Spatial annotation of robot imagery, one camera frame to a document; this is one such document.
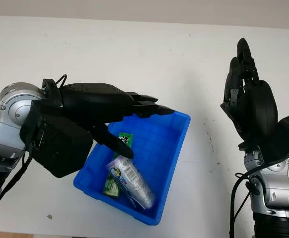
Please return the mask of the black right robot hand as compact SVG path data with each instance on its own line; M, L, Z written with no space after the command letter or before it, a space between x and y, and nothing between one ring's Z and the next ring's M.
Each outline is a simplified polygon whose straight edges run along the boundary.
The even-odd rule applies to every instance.
M278 123L277 105L269 84L259 79L245 38L237 43L220 105L232 120L243 142L240 148L255 147L268 137Z

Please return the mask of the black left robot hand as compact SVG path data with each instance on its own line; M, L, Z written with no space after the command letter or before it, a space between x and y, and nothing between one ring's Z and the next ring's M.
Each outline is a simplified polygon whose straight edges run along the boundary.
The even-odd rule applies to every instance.
M107 124L132 115L148 118L175 112L158 105L155 97L124 92L106 83L68 84L60 87L59 91L67 118L90 132L97 143L129 159L134 157L132 149L110 133Z

